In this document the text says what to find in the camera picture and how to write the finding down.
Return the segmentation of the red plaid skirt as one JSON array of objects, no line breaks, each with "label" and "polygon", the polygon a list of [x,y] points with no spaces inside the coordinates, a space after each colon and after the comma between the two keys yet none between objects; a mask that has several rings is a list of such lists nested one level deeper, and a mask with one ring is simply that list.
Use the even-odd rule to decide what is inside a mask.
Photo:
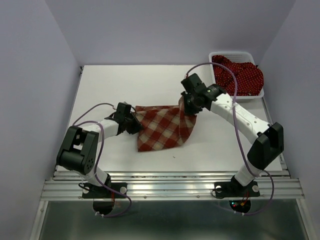
[{"label": "red plaid skirt", "polygon": [[196,115],[186,115],[184,99],[177,105],[137,105],[136,118],[143,129],[137,136],[137,151],[151,152],[181,147],[191,136]]}]

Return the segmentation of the red polka dot skirt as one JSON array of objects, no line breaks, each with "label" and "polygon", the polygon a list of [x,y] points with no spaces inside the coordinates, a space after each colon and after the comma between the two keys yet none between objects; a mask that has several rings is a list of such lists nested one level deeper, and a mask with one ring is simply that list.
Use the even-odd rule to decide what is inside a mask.
[{"label": "red polka dot skirt", "polygon": [[[251,62],[236,63],[225,56],[214,55],[212,61],[230,69],[237,80],[238,96],[258,96],[264,86],[263,72]],[[229,95],[235,91],[233,77],[224,68],[214,65],[215,82]]]}]

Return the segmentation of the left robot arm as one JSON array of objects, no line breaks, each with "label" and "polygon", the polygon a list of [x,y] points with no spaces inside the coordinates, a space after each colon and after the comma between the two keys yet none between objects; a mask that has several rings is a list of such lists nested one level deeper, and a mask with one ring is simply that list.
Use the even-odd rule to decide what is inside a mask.
[{"label": "left robot arm", "polygon": [[105,140],[123,132],[134,135],[142,130],[136,110],[126,102],[118,103],[115,112],[101,121],[78,119],[64,136],[56,157],[56,164],[78,174],[82,198],[111,199],[115,195],[127,197],[127,183],[112,183],[111,176],[98,167]]}]

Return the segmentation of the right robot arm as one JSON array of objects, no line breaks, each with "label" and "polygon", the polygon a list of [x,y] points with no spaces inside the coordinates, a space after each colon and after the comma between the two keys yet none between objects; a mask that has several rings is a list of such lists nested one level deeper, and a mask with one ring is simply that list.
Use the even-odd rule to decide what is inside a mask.
[{"label": "right robot arm", "polygon": [[284,150],[284,128],[279,123],[270,124],[254,116],[236,103],[219,85],[206,86],[194,73],[181,82],[184,112],[195,115],[204,108],[219,115],[242,133],[251,143],[244,165],[222,185],[220,192],[227,197],[242,195],[255,178],[259,177]]}]

